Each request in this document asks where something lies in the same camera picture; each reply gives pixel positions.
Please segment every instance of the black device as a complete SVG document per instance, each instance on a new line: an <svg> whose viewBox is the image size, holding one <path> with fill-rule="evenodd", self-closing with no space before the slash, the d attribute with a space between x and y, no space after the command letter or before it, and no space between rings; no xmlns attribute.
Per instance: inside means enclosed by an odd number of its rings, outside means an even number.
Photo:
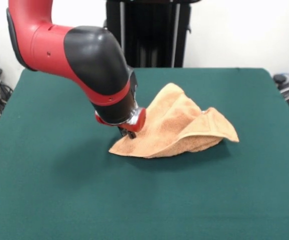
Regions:
<svg viewBox="0 0 289 240"><path fill-rule="evenodd" d="M105 27L131 67L181 68L190 4L200 0L107 0Z"/></svg>

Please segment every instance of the red robot arm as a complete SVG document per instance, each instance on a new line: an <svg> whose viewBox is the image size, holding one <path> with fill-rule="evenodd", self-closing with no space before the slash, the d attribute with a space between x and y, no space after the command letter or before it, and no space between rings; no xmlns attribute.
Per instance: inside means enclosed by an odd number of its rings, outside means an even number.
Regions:
<svg viewBox="0 0 289 240"><path fill-rule="evenodd" d="M9 0L7 20L17 60L32 71L73 80L88 96L98 122L135 137L146 110L136 103L136 76L118 41L102 27L53 24L52 4Z"/></svg>

